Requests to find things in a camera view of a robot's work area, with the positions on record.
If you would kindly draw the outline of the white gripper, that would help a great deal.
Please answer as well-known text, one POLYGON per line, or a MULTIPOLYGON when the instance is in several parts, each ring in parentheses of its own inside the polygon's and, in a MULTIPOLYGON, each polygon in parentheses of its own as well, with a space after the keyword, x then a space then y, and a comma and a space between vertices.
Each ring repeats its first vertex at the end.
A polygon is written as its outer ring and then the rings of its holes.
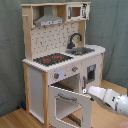
POLYGON ((84 94, 89 94, 102 108, 114 110, 118 94, 112 89, 90 86, 83 90, 84 94))

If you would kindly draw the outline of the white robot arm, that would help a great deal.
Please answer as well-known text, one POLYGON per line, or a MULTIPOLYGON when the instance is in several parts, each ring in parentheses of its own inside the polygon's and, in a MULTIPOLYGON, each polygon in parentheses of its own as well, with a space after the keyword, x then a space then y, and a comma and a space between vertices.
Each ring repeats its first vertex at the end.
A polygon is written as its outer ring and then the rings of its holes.
POLYGON ((112 89, 90 86, 83 89, 102 108, 128 117, 128 94, 121 95, 112 89))

